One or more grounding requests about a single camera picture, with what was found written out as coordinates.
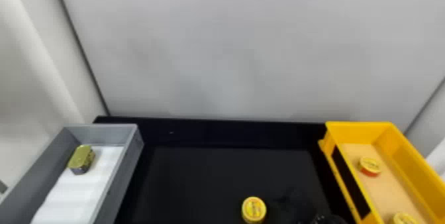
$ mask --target white wall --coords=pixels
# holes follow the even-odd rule
[[[436,93],[405,134],[425,157],[445,138],[445,83],[439,85]],[[439,150],[436,156],[441,154],[445,158],[445,149]]]
[[[0,180],[11,187],[63,125],[104,109],[58,0],[0,8]]]
[[[445,0],[65,0],[114,115],[392,121],[444,76]]]

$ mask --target yellow can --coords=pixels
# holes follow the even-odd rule
[[[261,223],[266,216],[266,205],[258,197],[246,198],[241,207],[242,218],[249,224]]]
[[[381,172],[379,162],[370,157],[362,157],[358,162],[360,171],[367,176],[378,176]]]
[[[396,213],[393,217],[393,224],[417,224],[417,221],[407,213]]]
[[[75,175],[84,174],[89,170],[94,158],[95,153],[91,149],[91,145],[80,145],[72,154],[68,162],[68,168],[70,168]]]

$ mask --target yellow tray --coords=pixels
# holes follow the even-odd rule
[[[319,141],[356,223],[390,223],[397,212],[419,223],[445,223],[445,184],[423,157],[388,122],[327,122]],[[369,177],[358,161],[380,161]]]

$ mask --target yellow bin wall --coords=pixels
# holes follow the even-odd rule
[[[403,136],[397,127],[389,122],[327,122],[327,132],[319,141],[338,185],[342,190],[352,215],[357,223],[383,223],[371,198],[365,191],[359,176],[354,171],[355,164],[345,157],[342,144],[372,144],[390,163],[391,169],[403,183],[406,191],[415,199],[419,210],[434,223],[445,223],[445,184],[437,173],[425,162],[412,144]],[[344,157],[360,191],[365,197],[370,214],[360,217],[352,201],[338,168],[332,159],[334,147]]]

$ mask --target tin lid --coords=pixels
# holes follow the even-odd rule
[[[381,172],[379,162],[374,158],[370,157],[360,158],[360,166],[365,170],[372,172],[374,174],[378,174]]]
[[[394,224],[417,224],[417,221],[407,213],[396,213],[393,222]]]
[[[91,152],[91,145],[78,146],[68,162],[68,168],[80,168],[85,164],[88,154]]]
[[[243,218],[249,223],[259,223],[266,216],[266,205],[255,196],[244,200],[241,207]]]

